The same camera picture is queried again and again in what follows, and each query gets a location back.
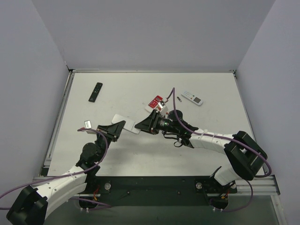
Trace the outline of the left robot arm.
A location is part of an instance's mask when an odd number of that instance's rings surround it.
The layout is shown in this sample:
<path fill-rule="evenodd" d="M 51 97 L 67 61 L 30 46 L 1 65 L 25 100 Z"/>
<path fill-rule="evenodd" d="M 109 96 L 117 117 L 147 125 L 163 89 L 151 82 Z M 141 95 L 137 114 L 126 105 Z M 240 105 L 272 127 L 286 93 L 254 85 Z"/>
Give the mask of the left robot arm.
<path fill-rule="evenodd" d="M 90 193 L 96 188 L 96 173 L 110 143 L 115 142 L 125 126 L 124 120 L 109 126 L 89 129 L 97 135 L 95 142 L 82 148 L 78 162 L 63 175 L 21 186 L 21 192 L 10 207 L 6 218 L 13 225 L 42 225 L 47 217 L 74 195 Z"/>

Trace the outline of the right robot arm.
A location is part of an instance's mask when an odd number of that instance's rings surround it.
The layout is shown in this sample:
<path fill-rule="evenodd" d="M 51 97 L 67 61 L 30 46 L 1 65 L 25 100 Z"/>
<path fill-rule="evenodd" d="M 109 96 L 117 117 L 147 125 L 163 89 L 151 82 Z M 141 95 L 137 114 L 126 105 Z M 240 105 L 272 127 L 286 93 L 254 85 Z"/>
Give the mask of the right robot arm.
<path fill-rule="evenodd" d="M 152 135 L 172 135 L 181 146 L 226 155 L 230 164 L 220 166 L 212 174 L 212 178 L 221 186 L 236 179 L 253 180 L 267 161 L 267 154 L 248 133 L 239 131 L 233 135 L 224 135 L 204 131 L 185 122 L 179 110 L 170 111 L 167 117 L 153 110 L 135 128 Z"/>

